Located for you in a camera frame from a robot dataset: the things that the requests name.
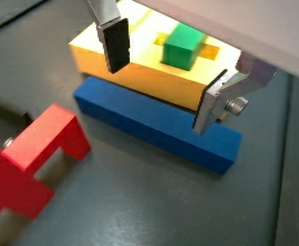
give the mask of blue rectangular block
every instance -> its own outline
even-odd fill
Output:
[[[191,113],[95,77],[77,89],[75,98],[83,113],[217,173],[234,163],[242,135],[226,127],[215,124],[198,135]]]

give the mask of green cube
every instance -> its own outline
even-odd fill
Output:
[[[205,38],[202,32],[181,23],[165,41],[162,62],[189,71]]]

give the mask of screw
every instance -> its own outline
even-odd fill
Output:
[[[6,142],[3,143],[3,148],[10,147],[10,146],[11,146],[11,144],[12,144],[12,142],[14,142],[14,138],[12,138],[12,137],[10,137],[10,138],[6,140]]]
[[[245,97],[238,97],[229,100],[226,103],[226,111],[230,111],[234,115],[240,116],[245,108],[248,107],[249,100]]]

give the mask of red block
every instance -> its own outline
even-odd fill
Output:
[[[8,208],[30,218],[39,215],[54,192],[34,174],[59,147],[78,160],[90,151],[75,114],[51,105],[0,153],[0,210]]]
[[[75,114],[54,104],[2,155],[20,170],[32,175],[59,147],[78,160],[82,160],[90,151]]]

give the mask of yellow block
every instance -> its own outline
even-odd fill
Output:
[[[179,22],[130,0],[118,2],[118,7],[130,22],[131,63],[117,74],[109,72],[93,24],[70,43],[79,70],[197,111],[206,85],[223,69],[237,72],[241,51],[209,37],[206,43],[219,48],[214,61],[199,56],[190,71],[166,65],[162,43]]]

